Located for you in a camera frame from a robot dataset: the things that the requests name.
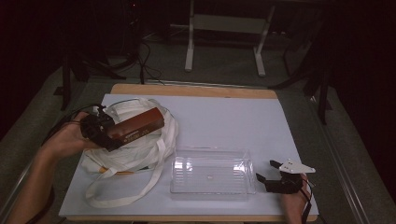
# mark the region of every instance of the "white cloth bag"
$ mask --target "white cloth bag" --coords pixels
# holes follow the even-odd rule
[[[86,190],[85,196],[91,206],[109,208],[131,204],[145,196],[157,183],[163,171],[164,160],[172,155],[176,148],[178,125],[171,113],[155,100],[145,98],[116,103],[106,108],[105,112],[116,123],[119,123],[154,107],[157,107],[163,114],[164,126],[160,130],[138,138],[111,152],[108,152],[105,148],[84,151],[86,157],[81,165],[88,172],[99,173],[102,167],[106,168],[106,171],[93,181]],[[98,182],[101,179],[109,178],[117,172],[136,172],[147,167],[153,170],[152,176],[139,194],[113,200],[99,201],[96,199]]]

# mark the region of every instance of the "transparent plastic box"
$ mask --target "transparent plastic box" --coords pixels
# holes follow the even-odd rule
[[[248,150],[178,148],[172,166],[171,192],[176,199],[235,200],[256,192]]]

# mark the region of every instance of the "desk leg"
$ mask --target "desk leg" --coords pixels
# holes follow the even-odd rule
[[[192,59],[194,56],[194,0],[190,0],[190,25],[189,25],[189,46],[187,48],[186,66],[185,71],[190,72],[192,70]]]
[[[262,38],[260,39],[260,43],[257,47],[253,48],[254,58],[256,59],[257,72],[259,73],[259,77],[265,77],[264,65],[262,62],[262,46],[264,45],[265,38],[268,35],[268,30],[271,25],[271,20],[274,16],[275,6],[271,6],[270,12],[268,13],[267,20],[262,27]]]

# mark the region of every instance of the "brown box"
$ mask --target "brown box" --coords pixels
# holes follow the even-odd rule
[[[161,129],[163,115],[157,107],[136,115],[107,129],[107,135],[113,140],[121,140],[126,145],[146,134]]]

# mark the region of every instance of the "standing desk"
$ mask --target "standing desk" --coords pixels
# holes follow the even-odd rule
[[[247,34],[261,35],[259,44],[254,47],[253,53],[256,61],[257,72],[260,77],[265,76],[264,65],[262,63],[262,46],[268,35],[271,19],[273,18],[275,6],[271,6],[265,19],[237,18],[213,16],[194,13],[194,0],[190,0],[190,23],[189,23],[189,45],[187,48],[185,70],[192,70],[192,60],[194,55],[193,33],[198,30],[213,30],[226,32],[239,32]]]
[[[279,171],[269,165],[269,160],[300,160],[274,91],[116,84],[111,94],[105,96],[103,104],[111,105],[134,97],[156,99],[171,111],[180,127],[177,138],[179,146],[245,147],[250,151],[254,172],[268,179],[279,179]],[[85,189],[97,176],[88,174],[78,165],[60,216],[71,220],[133,221],[284,219],[279,195],[267,193],[258,181],[255,183],[256,193],[249,194],[245,201],[174,200],[170,192],[171,157],[165,162],[159,182],[146,196],[130,205],[106,209],[93,208],[86,203]],[[144,187],[141,181],[149,179],[149,172],[142,173],[142,176],[119,175],[111,178],[105,183],[108,184],[104,190],[108,190],[104,192],[105,197],[106,194],[114,196],[133,191],[139,185]],[[318,215],[315,198],[312,204],[308,221],[315,220]]]

